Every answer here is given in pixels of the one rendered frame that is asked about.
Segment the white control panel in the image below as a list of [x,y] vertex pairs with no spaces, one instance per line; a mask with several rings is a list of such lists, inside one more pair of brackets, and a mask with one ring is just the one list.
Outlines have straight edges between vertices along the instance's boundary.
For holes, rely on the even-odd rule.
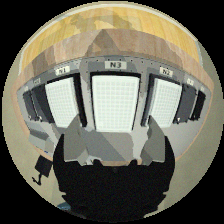
[[[25,121],[25,123],[26,123],[26,121]],[[27,125],[27,123],[26,123],[26,125]],[[28,125],[27,125],[27,127],[28,127]],[[29,127],[28,127],[28,129],[29,129]],[[32,131],[30,130],[28,141],[46,153],[48,153],[48,152],[53,153],[53,149],[54,149],[54,147],[56,147],[48,135],[41,134],[41,133],[35,132],[33,130]]]

